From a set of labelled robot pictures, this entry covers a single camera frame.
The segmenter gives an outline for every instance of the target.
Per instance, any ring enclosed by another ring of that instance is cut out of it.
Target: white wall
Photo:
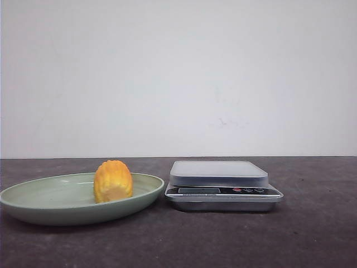
[[[357,1],[2,2],[2,158],[357,155]]]

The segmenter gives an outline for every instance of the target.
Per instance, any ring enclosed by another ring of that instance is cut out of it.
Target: scale base
[[[275,203],[263,202],[171,202],[172,206],[181,211],[245,211],[264,212],[275,207]]]

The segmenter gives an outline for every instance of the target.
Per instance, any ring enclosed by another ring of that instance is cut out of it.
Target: kitchen scale
[[[165,197],[178,210],[269,211],[283,194],[248,161],[176,161]]]

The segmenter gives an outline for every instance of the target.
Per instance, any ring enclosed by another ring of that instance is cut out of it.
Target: gray table surface
[[[269,213],[181,212],[163,193],[122,219],[47,227],[1,213],[1,267],[357,267],[357,157],[122,158],[168,183],[176,160],[248,160],[284,200]],[[106,159],[1,161],[1,189]]]

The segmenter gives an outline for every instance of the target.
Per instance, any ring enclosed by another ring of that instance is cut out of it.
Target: plate
[[[138,212],[153,203],[164,182],[156,176],[132,173],[133,196],[96,204],[95,173],[31,180],[1,192],[2,209],[28,223],[73,226],[110,221]]]

